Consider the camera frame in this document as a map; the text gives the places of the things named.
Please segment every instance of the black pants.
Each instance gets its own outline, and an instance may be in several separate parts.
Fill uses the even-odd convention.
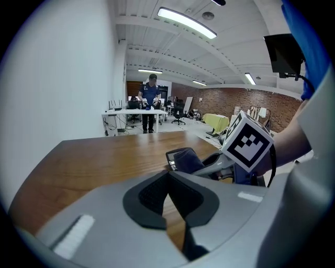
[[[153,119],[155,115],[142,115],[143,131],[147,130],[148,118],[149,118],[149,130],[153,130]]]

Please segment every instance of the cap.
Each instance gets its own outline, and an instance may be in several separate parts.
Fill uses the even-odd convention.
[[[157,79],[157,75],[154,73],[150,74],[149,79]]]

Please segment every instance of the blue shirt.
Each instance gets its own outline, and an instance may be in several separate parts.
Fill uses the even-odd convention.
[[[305,77],[310,80],[316,90],[331,64],[330,58],[320,38],[304,16],[289,2],[289,0],[282,1],[282,11],[288,27],[306,59]],[[301,96],[302,100],[310,99],[312,95],[312,89],[310,89],[308,84],[304,82],[304,92]]]
[[[153,99],[156,98],[157,95],[161,94],[161,91],[155,85],[149,86],[149,82],[141,86],[140,92],[142,92],[142,98],[147,99],[148,105],[152,105]]]

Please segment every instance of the desk leg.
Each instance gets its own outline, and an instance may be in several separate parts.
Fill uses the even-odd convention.
[[[159,116],[156,115],[156,133],[158,132]]]

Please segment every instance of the whiteboard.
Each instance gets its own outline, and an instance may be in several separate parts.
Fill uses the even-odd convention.
[[[193,97],[187,97],[186,102],[185,102],[185,106],[184,106],[184,113],[188,114],[189,108],[191,106]]]

